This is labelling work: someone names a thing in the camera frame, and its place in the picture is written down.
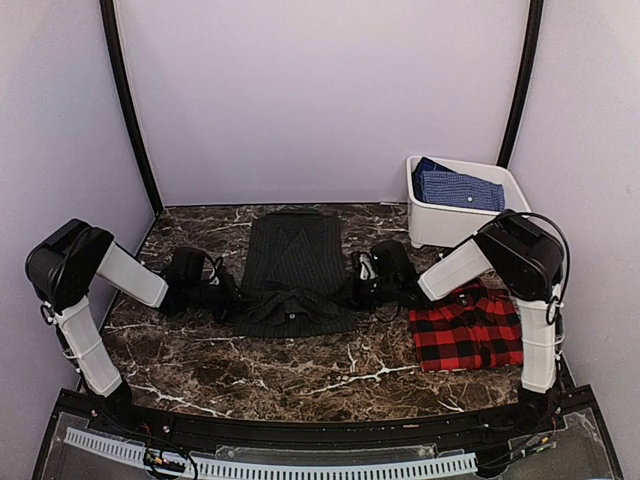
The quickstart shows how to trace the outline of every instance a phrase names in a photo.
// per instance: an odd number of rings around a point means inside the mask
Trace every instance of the white wall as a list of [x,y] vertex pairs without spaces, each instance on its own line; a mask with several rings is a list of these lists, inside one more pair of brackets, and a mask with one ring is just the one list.
[[[103,37],[97,1],[0,1],[0,478],[31,477],[58,391],[77,381],[27,254],[74,216],[129,249],[152,221]],[[97,287],[101,320],[112,291]]]
[[406,200],[402,161],[497,158],[526,0],[120,0],[168,205]]
[[640,3],[550,0],[512,170],[574,256],[566,352],[640,478]]

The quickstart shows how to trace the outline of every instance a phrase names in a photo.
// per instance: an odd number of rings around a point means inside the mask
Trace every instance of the brown marble surface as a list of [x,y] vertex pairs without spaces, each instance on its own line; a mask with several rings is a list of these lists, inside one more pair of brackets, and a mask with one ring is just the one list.
[[[419,271],[438,249],[410,247],[404,205],[317,205],[338,212],[343,251],[396,239]],[[179,245],[222,255],[238,283],[251,222],[281,206],[169,208],[140,253],[158,271]],[[487,277],[487,282],[496,279]],[[377,313],[390,318],[395,307]],[[205,311],[166,318],[120,295],[103,331],[135,402],[176,412],[272,421],[364,421],[477,410],[516,401],[520,369],[423,373],[402,311],[358,314],[356,331],[312,338],[234,337]]]

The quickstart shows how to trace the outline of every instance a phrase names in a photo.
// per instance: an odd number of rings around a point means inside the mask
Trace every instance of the blue folded cloth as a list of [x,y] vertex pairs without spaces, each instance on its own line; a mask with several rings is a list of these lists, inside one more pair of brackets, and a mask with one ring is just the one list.
[[502,185],[454,172],[428,158],[420,161],[412,177],[414,195],[421,202],[494,212],[505,208]]

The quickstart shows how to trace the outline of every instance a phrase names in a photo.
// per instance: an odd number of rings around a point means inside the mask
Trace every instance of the folded clothing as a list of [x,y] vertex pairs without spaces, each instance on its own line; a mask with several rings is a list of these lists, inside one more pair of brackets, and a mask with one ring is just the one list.
[[503,289],[478,279],[427,310],[409,312],[422,370],[475,370],[521,365],[520,317]]
[[505,208],[502,185],[454,172],[426,157],[414,169],[412,184],[421,202],[495,212]]
[[234,333],[303,337],[355,328],[333,297],[347,280],[336,215],[283,211],[253,222],[242,292],[252,299],[236,315]]

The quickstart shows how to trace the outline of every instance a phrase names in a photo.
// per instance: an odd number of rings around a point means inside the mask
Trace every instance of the white perforated strip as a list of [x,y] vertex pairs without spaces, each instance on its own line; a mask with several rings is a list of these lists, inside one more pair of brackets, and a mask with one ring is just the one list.
[[[89,432],[67,429],[65,443],[119,463],[144,468],[144,447],[139,443],[100,437]],[[165,458],[185,464],[177,455]],[[474,453],[414,462],[357,466],[261,465],[236,463],[193,456],[201,480],[412,480],[445,478],[477,471]],[[193,478],[187,465],[184,478]]]

